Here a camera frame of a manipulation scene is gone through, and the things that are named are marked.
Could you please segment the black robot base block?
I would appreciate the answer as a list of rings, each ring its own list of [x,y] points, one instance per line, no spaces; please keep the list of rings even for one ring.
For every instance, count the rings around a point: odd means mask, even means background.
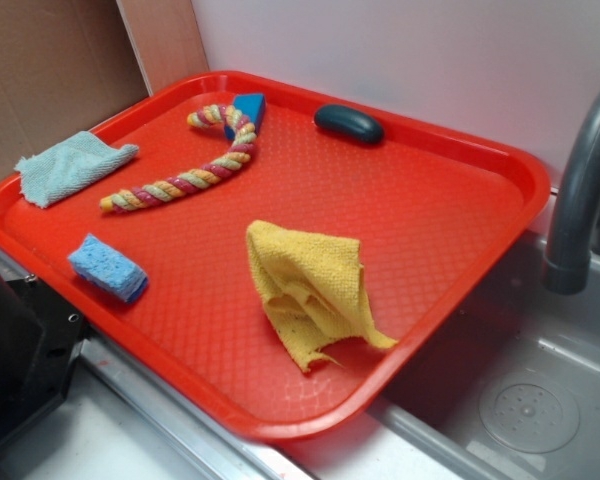
[[[43,280],[0,274],[0,448],[65,401],[85,329]]]

